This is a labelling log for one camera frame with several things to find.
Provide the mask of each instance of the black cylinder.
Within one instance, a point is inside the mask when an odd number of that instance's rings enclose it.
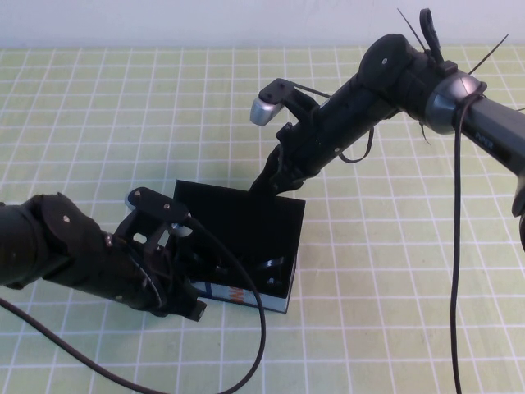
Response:
[[[0,206],[0,286],[21,282],[36,264],[34,228],[19,206]]]
[[[307,174],[318,173],[393,110],[355,75],[314,114],[312,138],[294,152],[294,162]],[[298,123],[294,132],[305,134],[303,127]]]

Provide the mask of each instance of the white wall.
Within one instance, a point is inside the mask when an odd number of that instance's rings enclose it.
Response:
[[[443,44],[525,43],[525,0],[0,0],[0,45],[366,45],[411,35],[397,7]]]

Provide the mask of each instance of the open black box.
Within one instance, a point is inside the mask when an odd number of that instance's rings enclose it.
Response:
[[[173,199],[188,208],[237,257],[265,309],[286,313],[294,281],[305,202],[245,190],[177,181]],[[182,239],[180,261],[204,298],[256,306],[238,273],[194,237]]]

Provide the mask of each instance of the table surface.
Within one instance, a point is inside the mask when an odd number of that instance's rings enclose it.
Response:
[[[176,179],[249,188],[293,117],[249,123],[251,103],[285,77],[334,92],[365,48],[0,50],[0,201],[62,192],[114,230],[136,186],[172,195]],[[447,47],[469,70],[489,47]],[[525,107],[525,47],[478,69],[487,95]],[[449,297],[453,137],[399,114],[370,156],[335,160],[291,193],[307,200],[287,314],[268,313],[267,350],[243,393],[451,393]],[[347,155],[357,158],[363,137]],[[525,273],[516,187],[462,145],[459,357],[463,392],[525,392]],[[0,289],[122,377],[174,393],[213,393],[256,354],[253,309],[210,301],[200,323],[154,318],[37,282]],[[0,392],[125,393],[0,311]]]

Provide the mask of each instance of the wire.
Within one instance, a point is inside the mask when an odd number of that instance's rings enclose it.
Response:
[[[309,88],[308,86],[302,86],[302,85],[299,85],[299,84],[296,84],[295,82],[293,82],[292,80],[289,81],[296,89],[301,89],[301,90],[304,90],[305,92],[310,92],[310,93],[314,93],[314,94],[317,94],[319,96],[322,96],[324,97],[325,99],[329,99],[330,98],[330,95],[329,94],[326,94],[326,93],[323,93],[323,92],[320,92],[319,90],[315,90],[315,89],[312,89],[312,88]]]
[[[255,371],[257,370],[259,364],[261,363],[261,360],[263,358],[264,353],[264,347],[266,344],[266,319],[264,316],[264,306],[263,302],[261,301],[261,296],[259,295],[259,292],[257,290],[257,287],[249,277],[248,273],[244,270],[242,264],[239,262],[239,260],[208,230],[206,230],[197,220],[194,218],[190,218],[188,222],[186,223],[186,226],[191,228],[194,231],[200,232],[203,236],[208,238],[208,240],[213,244],[213,246],[218,249],[221,254],[223,254],[224,258],[235,268],[239,271],[241,277],[246,281],[246,283],[249,285],[249,289],[253,292],[253,295],[255,296],[255,300],[257,301],[257,307],[261,319],[261,342],[259,345],[259,350],[257,353],[257,357],[255,359],[255,362],[253,363],[252,368],[246,373],[246,375],[232,388],[229,388],[225,390],[224,392],[220,392],[219,394],[233,394],[234,392],[237,392],[242,386],[244,386],[253,376]],[[35,318],[28,315],[23,310],[17,308],[12,303],[10,303],[7,300],[4,300],[3,298],[0,298],[0,307],[8,310],[15,316],[21,318],[26,323],[28,323],[31,327],[33,327],[35,330],[42,333],[47,339],[55,343],[58,347],[63,349],[65,352],[69,353],[71,356],[75,357],[79,362],[86,365],[90,369],[92,369],[94,372],[104,376],[105,378],[111,380],[112,382],[123,386],[125,388],[129,388],[130,390],[133,390],[135,392],[139,392],[142,394],[167,394],[165,392],[158,392],[155,390],[152,390],[147,387],[140,386],[136,383],[130,382],[128,380],[125,380],[124,378],[121,378],[120,376],[115,375],[114,373],[109,372],[104,367],[98,365],[94,361],[92,361],[90,358],[86,357],[82,353],[80,353],[77,349],[69,345],[67,342],[62,340],[59,336],[57,336],[54,332],[46,328],[42,323],[40,323]]]
[[[18,316],[22,320],[24,320],[26,323],[28,323],[30,326],[32,326],[35,330],[42,333],[44,336],[46,336],[50,341],[54,342],[58,347],[75,357],[78,361],[80,361],[82,364],[85,364],[89,368],[91,368],[94,372],[104,376],[105,378],[108,378],[109,380],[115,382],[116,384],[119,384],[123,387],[129,388],[130,390],[134,390],[136,392],[141,392],[143,394],[165,394],[163,392],[156,392],[155,390],[151,390],[146,387],[142,387],[138,384],[132,383],[130,381],[127,381],[120,376],[115,375],[114,373],[109,372],[107,369],[101,367],[82,353],[80,353],[77,349],[72,347],[70,344],[62,340],[60,337],[58,337],[56,334],[54,334],[51,330],[46,328],[42,323],[35,320],[31,316],[29,316],[26,312],[24,312],[21,309],[18,309],[10,302],[4,300],[3,298],[0,298],[0,306],[2,308],[7,309],[12,314]]]
[[[454,136],[454,257],[452,273],[452,290],[450,294],[450,346],[452,351],[452,369],[454,370],[454,384],[456,393],[462,394],[461,382],[459,380],[458,362],[458,336],[456,330],[456,305],[458,304],[459,287],[459,258],[460,258],[460,238],[461,238],[461,130],[467,110],[476,100],[481,97],[481,93],[468,96],[459,115]]]
[[[500,45],[509,37],[507,34],[468,74],[471,75],[475,70],[479,68],[481,64],[485,62],[486,59],[489,58],[489,56],[496,51],[497,48],[500,47]]]
[[[356,158],[355,160],[352,160],[352,159],[347,158],[343,154],[343,152],[339,153],[339,158],[343,162],[348,163],[348,164],[359,163],[361,160],[366,158],[368,156],[368,154],[370,153],[370,150],[372,149],[372,142],[373,142],[373,140],[374,140],[374,128],[370,129],[370,131],[368,132],[367,150],[365,151],[364,155],[361,158]]]
[[[233,265],[234,268],[237,269],[237,271],[239,271],[240,276],[244,279],[246,283],[248,283],[249,288],[253,292],[253,295],[255,296],[255,300],[257,301],[259,317],[261,319],[261,341],[259,344],[259,351],[257,353],[257,357],[255,358],[255,361],[253,362],[252,368],[246,373],[244,378],[242,378],[232,388],[220,393],[220,394],[232,394],[236,392],[237,390],[239,390],[242,386],[244,386],[251,379],[251,377],[257,370],[259,364],[261,363],[261,360],[263,359],[264,346],[266,344],[266,318],[264,317],[263,302],[261,301],[261,296],[259,295],[257,287],[253,283],[252,279],[249,277],[246,270],[244,270],[239,260],[235,258],[235,256],[224,246],[224,244],[222,244],[222,242],[220,242],[210,231],[204,228],[202,224],[200,224],[197,220],[195,220],[192,217],[189,217],[187,219],[187,221],[185,222],[185,225],[189,227],[190,229],[192,229],[193,231],[200,232],[202,235],[206,236],[209,241],[213,243],[213,246],[215,246],[221,252],[221,254],[228,260],[228,262],[231,265]]]
[[[423,52],[426,52],[427,49],[425,48],[425,45],[423,45],[423,41],[421,41],[421,39],[419,38],[418,33],[416,33],[416,30],[413,29],[412,25],[410,25],[410,22],[407,20],[407,18],[404,17],[403,12],[401,12],[399,8],[397,9],[397,11],[399,11],[404,21],[407,22],[407,25],[409,25],[409,28],[412,30],[413,35],[415,35],[416,39],[418,39],[419,43],[421,44],[421,48],[423,48]]]

